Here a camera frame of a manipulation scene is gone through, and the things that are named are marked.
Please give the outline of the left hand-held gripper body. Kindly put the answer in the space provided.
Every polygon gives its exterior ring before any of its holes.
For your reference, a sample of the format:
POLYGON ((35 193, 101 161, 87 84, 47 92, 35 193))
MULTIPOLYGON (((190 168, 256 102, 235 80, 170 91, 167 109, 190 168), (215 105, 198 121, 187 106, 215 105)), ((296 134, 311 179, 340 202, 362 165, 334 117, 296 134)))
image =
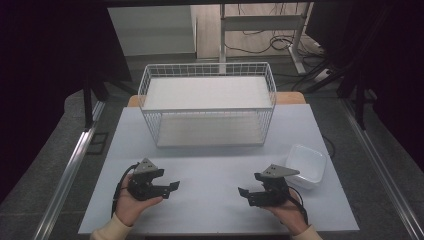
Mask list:
POLYGON ((135 168, 128 182, 128 192, 139 201, 155 198, 155 187, 152 184, 153 172, 159 168, 148 158, 144 158, 135 168))

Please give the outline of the person's right hand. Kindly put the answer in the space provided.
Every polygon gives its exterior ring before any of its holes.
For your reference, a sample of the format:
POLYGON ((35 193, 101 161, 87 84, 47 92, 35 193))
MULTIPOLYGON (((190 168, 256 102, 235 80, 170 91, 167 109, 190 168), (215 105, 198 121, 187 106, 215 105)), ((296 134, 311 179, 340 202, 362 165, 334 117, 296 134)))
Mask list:
POLYGON ((270 211, 292 236, 300 235, 309 228, 300 210, 290 201, 279 206, 265 207, 265 210, 270 211))

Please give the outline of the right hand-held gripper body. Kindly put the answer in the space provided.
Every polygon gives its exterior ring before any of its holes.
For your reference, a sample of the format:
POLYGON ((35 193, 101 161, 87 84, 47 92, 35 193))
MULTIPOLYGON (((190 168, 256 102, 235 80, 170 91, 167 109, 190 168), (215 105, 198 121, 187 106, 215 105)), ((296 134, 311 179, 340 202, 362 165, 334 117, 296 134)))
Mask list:
POLYGON ((285 178, 298 175, 300 171, 271 164, 260 173, 266 178, 265 182, 260 181, 265 191, 255 193, 256 206, 264 207, 279 206, 285 203, 290 196, 289 187, 285 178))

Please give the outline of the person's left hand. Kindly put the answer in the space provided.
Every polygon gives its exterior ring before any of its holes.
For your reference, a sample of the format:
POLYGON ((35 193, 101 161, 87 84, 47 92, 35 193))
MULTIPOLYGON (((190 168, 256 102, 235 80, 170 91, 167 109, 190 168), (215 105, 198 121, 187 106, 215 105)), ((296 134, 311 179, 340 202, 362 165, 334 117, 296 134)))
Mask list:
POLYGON ((127 227, 132 227, 147 208, 163 201, 162 197, 155 197, 145 201, 136 200, 127 190, 131 177, 132 175, 128 174, 122 181, 115 209, 115 215, 127 227))

